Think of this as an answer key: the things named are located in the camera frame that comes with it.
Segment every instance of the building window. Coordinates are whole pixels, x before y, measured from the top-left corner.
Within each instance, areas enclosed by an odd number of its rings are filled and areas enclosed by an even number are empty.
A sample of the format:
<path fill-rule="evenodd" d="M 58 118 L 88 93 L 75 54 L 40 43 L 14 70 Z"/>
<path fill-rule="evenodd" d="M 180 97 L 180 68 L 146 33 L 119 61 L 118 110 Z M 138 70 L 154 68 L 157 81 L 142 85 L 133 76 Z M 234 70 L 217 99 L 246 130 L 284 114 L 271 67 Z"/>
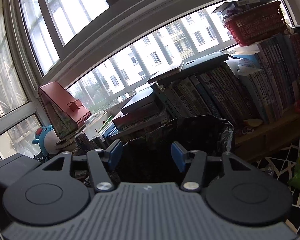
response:
<path fill-rule="evenodd" d="M 229 36 L 229 39 L 233 39 L 233 36 L 231 35 L 230 32 L 227 32 L 228 36 Z"/>
<path fill-rule="evenodd" d="M 139 72 L 139 75 L 140 75 L 141 79 L 146 78 L 146 75 L 143 71 Z"/>
<path fill-rule="evenodd" d="M 186 21 L 187 21 L 188 23 L 193 22 L 193 20 L 192 20 L 192 18 L 191 18 L 190 15 L 187 15 L 185 18 L 186 18 Z"/>
<path fill-rule="evenodd" d="M 120 70 L 120 71 L 121 71 L 121 74 L 122 74 L 122 76 L 124 77 L 124 79 L 125 79 L 125 80 L 128 80 L 129 77 L 128 77 L 127 73 L 125 72 L 125 70 L 122 69 L 122 70 Z"/>
<path fill-rule="evenodd" d="M 185 50 L 183 49 L 182 44 L 181 44 L 180 41 L 177 41 L 174 45 L 176 46 L 176 48 L 177 48 L 177 50 L 178 50 L 179 52 L 185 51 Z"/>
<path fill-rule="evenodd" d="M 194 36 L 197 39 L 197 42 L 199 44 L 204 43 L 204 39 L 202 38 L 202 35 L 201 35 L 200 31 L 199 32 L 195 32 Z"/>
<path fill-rule="evenodd" d="M 111 81 L 113 83 L 113 85 L 116 87 L 116 86 L 119 86 L 119 82 L 117 80 L 117 78 L 113 75 L 110 77 L 111 78 Z"/>
<path fill-rule="evenodd" d="M 173 57 L 173 55 L 171 54 L 169 48 L 168 48 L 168 45 L 167 46 L 164 46 L 166 48 L 166 51 L 168 52 L 168 55 L 169 57 Z"/>
<path fill-rule="evenodd" d="M 143 37 L 143 42 L 144 42 L 145 44 L 150 43 L 150 40 L 149 40 L 148 36 Z"/>
<path fill-rule="evenodd" d="M 180 25 L 178 24 L 178 22 L 174 22 L 173 23 L 174 28 L 176 29 L 177 32 L 181 31 Z"/>
<path fill-rule="evenodd" d="M 172 35 L 173 33 L 175 33 L 175 31 L 174 31 L 174 29 L 171 27 L 171 25 L 167 25 L 167 26 L 166 26 L 166 29 L 167 29 L 169 35 Z"/>
<path fill-rule="evenodd" d="M 129 57 L 131 58 L 131 60 L 132 60 L 132 63 L 133 63 L 134 65 L 138 64 L 138 62 L 137 62 L 136 58 L 134 57 L 134 54 L 133 54 L 133 52 L 132 52 L 132 53 L 129 53 Z"/>
<path fill-rule="evenodd" d="M 184 44 L 185 44 L 185 46 L 186 46 L 186 49 L 191 49 L 191 46 L 190 46 L 190 44 L 189 44 L 187 38 L 183 39 L 183 42 L 184 42 Z"/>
<path fill-rule="evenodd" d="M 209 27 L 207 27 L 206 29 L 207 29 L 207 32 L 208 32 L 209 35 L 210 35 L 210 38 L 211 38 L 211 39 L 214 39 L 214 38 L 216 37 L 216 35 L 214 34 L 212 28 L 209 26 Z"/>
<path fill-rule="evenodd" d="M 200 18 L 204 18 L 205 17 L 202 10 L 198 11 L 198 15 L 199 15 Z"/>
<path fill-rule="evenodd" d="M 156 52 L 153 52 L 150 55 L 153 58 L 154 63 L 158 64 L 159 62 L 161 62 Z"/>

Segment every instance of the metal screw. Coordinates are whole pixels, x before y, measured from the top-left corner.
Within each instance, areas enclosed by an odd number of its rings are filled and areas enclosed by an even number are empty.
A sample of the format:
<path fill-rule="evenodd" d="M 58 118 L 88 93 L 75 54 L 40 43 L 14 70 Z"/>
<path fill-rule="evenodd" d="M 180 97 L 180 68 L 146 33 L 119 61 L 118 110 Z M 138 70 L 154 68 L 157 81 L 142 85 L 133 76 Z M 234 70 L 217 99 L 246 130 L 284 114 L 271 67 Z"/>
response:
<path fill-rule="evenodd" d="M 189 182 L 186 182 L 185 184 L 183 184 L 183 187 L 187 190 L 194 190 L 194 189 L 199 188 L 199 184 L 196 182 L 193 182 L 193 181 L 189 181 Z"/>
<path fill-rule="evenodd" d="M 102 191 L 106 191 L 112 188 L 112 184 L 109 182 L 100 182 L 97 184 L 97 189 L 98 190 L 102 190 Z"/>

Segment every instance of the patterned rug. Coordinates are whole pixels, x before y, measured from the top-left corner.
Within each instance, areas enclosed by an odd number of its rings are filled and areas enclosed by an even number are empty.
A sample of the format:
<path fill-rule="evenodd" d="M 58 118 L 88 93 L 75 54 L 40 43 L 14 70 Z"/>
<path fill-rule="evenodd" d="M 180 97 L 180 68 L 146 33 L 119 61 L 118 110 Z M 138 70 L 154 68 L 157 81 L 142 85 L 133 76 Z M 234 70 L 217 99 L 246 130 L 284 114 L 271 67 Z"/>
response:
<path fill-rule="evenodd" d="M 252 165 L 265 170 L 265 167 L 271 163 L 274 166 L 274 178 L 287 184 L 288 180 L 294 175 L 294 166 L 298 158 L 300 149 L 300 139 L 293 142 L 289 147 L 281 149 L 279 152 L 266 157 L 260 161 L 252 163 Z M 300 234 L 300 190 L 290 187 L 293 202 L 290 215 L 286 221 L 286 225 L 296 234 Z"/>

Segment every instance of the round black disc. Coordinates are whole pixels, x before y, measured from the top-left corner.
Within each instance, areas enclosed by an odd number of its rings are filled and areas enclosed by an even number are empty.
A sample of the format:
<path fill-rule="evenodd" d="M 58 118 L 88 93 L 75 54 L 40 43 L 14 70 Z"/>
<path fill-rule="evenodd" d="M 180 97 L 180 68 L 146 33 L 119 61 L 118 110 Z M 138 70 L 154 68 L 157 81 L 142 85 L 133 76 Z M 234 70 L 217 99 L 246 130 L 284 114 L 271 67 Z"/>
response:
<path fill-rule="evenodd" d="M 241 225 L 279 222 L 290 210 L 292 196 L 283 183 L 254 171 L 236 171 L 206 190 L 208 205 L 221 217 Z"/>
<path fill-rule="evenodd" d="M 41 171 L 31 172 L 8 187 L 3 206 L 13 220 L 48 226 L 75 217 L 89 200 L 89 192 L 80 181 L 59 171 Z"/>

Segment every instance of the gray ridged panel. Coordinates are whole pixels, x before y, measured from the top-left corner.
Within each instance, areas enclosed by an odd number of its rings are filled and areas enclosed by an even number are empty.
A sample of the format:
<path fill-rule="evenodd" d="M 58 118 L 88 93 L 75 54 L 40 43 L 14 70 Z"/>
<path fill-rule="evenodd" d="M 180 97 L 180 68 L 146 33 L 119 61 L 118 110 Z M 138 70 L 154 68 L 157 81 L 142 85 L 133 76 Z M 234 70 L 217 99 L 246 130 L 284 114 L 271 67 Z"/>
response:
<path fill-rule="evenodd" d="M 76 218 L 52 227 L 12 223 L 8 240 L 291 240 L 296 235 L 282 222 L 263 228 L 229 223 L 197 193 L 175 183 L 121 183 L 113 192 L 98 193 Z"/>

